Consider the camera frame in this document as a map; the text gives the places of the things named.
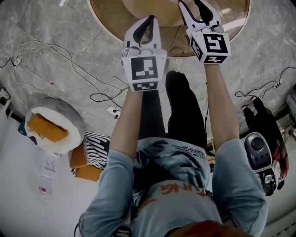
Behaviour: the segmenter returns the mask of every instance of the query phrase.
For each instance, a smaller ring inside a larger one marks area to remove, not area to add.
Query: t-shirt sleeve
[[[261,234],[267,219],[265,194],[239,139],[225,142],[218,150],[213,198],[218,210],[229,211],[239,228],[253,236]]]
[[[81,216],[84,237],[109,237],[125,220],[132,204],[133,162],[125,154],[109,150],[99,190]]]

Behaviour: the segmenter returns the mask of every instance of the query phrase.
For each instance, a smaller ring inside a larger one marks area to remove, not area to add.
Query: zebra striped fabric
[[[107,164],[107,156],[110,145],[110,137],[93,132],[85,132],[83,145],[87,165],[104,169]]]

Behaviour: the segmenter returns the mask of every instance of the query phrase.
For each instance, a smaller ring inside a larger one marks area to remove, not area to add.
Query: gray marble floor
[[[290,0],[254,0],[251,16],[243,32],[232,42],[232,56],[221,66],[229,93],[233,99],[240,123],[244,121],[241,106],[250,101],[235,97],[235,92],[249,90],[270,80],[278,80],[281,71],[296,65],[296,8]],[[73,61],[101,81],[124,88],[125,84],[113,76],[125,80],[121,66],[122,45],[112,40],[96,23],[86,0],[6,0],[0,5],[0,65],[13,57],[17,47],[29,40],[56,44],[67,49]],[[26,45],[24,50],[37,48]],[[202,113],[205,115],[205,71],[195,58],[170,60],[170,68],[180,65],[185,73]],[[82,71],[81,74],[98,90],[108,95],[118,91],[100,84]],[[19,82],[29,83],[46,93],[69,103],[82,116],[89,131],[110,135],[116,120],[102,103],[89,99],[96,90],[83,81],[71,69],[68,61],[49,49],[22,55],[22,63],[16,67]],[[265,105],[275,112],[296,81],[284,79],[278,89],[264,96]],[[44,94],[20,85],[12,73],[12,67],[0,69],[0,82],[12,96],[16,113],[24,116],[26,110]],[[263,89],[256,95],[263,94]],[[123,103],[126,93],[115,98]],[[165,124],[170,117],[170,106],[165,88],[160,88],[160,98]],[[208,134],[211,136],[210,119]]]

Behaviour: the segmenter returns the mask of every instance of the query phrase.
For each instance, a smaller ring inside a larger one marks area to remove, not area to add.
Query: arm
[[[110,237],[125,220],[132,205],[133,160],[141,119],[142,92],[128,91],[114,128],[107,165],[99,179],[99,191],[81,216],[84,237]]]
[[[239,140],[234,105],[218,65],[206,65],[209,110],[218,150],[213,173],[213,198],[220,211],[229,211],[236,225],[259,236],[266,224],[267,203]]]
[[[216,149],[226,141],[239,138],[239,123],[219,65],[205,65],[210,120]]]
[[[138,145],[143,92],[128,91],[120,117],[113,130],[110,149],[134,160]]]

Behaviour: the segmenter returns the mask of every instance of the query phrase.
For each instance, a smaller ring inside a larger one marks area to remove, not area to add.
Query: black trousers
[[[256,98],[253,100],[253,104],[257,114],[254,115],[249,108],[245,108],[246,123],[250,132],[258,132],[265,138],[273,154],[278,146],[277,140],[282,140],[281,132],[272,112],[264,107],[262,100]]]
[[[158,91],[146,91],[143,93],[139,139],[166,137],[206,149],[204,119],[186,76],[169,72],[166,75],[166,93],[172,109],[168,133],[165,133]]]

